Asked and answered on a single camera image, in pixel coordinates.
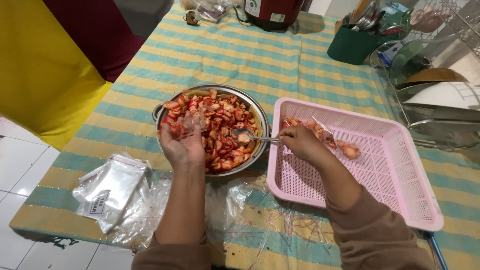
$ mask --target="hand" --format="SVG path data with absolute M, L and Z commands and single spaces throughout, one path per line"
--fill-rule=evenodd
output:
M 279 138 L 297 158 L 310 164 L 315 161 L 315 156 L 319 157 L 319 155 L 321 155 L 319 152 L 327 150 L 313 131 L 304 126 L 284 128 L 276 137 Z
M 175 141 L 171 136 L 170 125 L 162 124 L 160 143 L 165 157 L 172 165 L 174 172 L 188 173 L 193 169 L 201 170 L 201 173 L 204 173 L 205 150 L 202 145 L 199 125 L 195 125 L 193 135 L 184 137 L 180 141 Z

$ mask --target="green utensil holder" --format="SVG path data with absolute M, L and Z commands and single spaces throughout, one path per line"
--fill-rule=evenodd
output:
M 360 65 L 376 48 L 379 40 L 380 36 L 353 31 L 342 26 L 328 47 L 327 54 L 333 60 Z

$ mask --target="table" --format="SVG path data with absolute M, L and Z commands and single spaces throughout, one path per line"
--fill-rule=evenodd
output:
M 75 214 L 71 190 L 114 152 L 128 151 L 168 171 L 151 111 L 188 86 L 240 88 L 260 102 L 270 122 L 279 97 L 387 117 L 370 68 L 327 56 L 334 19 L 301 12 L 286 33 L 269 33 L 241 25 L 232 13 L 219 25 L 188 26 L 185 13 L 175 4 L 164 17 L 19 209 L 13 229 L 111 244 L 94 220 Z M 480 265 L 478 160 L 469 153 L 418 151 L 444 214 L 435 236 L 445 260 L 451 269 L 474 269 Z M 238 269 L 338 269 L 339 248 L 325 211 L 294 204 L 279 209 L 264 191 L 265 168 L 260 159 L 239 175 L 259 187 L 242 215 L 261 237 L 233 239 L 226 252 L 214 252 L 213 262 Z M 419 245 L 430 250 L 424 240 Z

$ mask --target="pink tray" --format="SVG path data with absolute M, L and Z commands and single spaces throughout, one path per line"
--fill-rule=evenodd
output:
M 313 116 L 334 133 L 335 140 L 357 144 L 361 155 L 355 160 L 341 151 L 331 151 L 379 202 L 401 214 L 408 226 L 431 232 L 443 227 L 443 215 L 404 126 L 379 117 L 280 98 L 275 103 L 273 136 L 286 116 L 302 121 Z M 267 184 L 280 199 L 325 208 L 319 173 L 281 143 L 270 147 Z

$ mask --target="white tile floor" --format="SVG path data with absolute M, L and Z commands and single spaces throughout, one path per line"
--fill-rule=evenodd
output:
M 26 240 L 8 227 L 58 154 L 55 148 L 0 117 L 0 269 L 130 269 L 133 255 L 128 249 L 80 241 L 62 250 L 51 243 Z

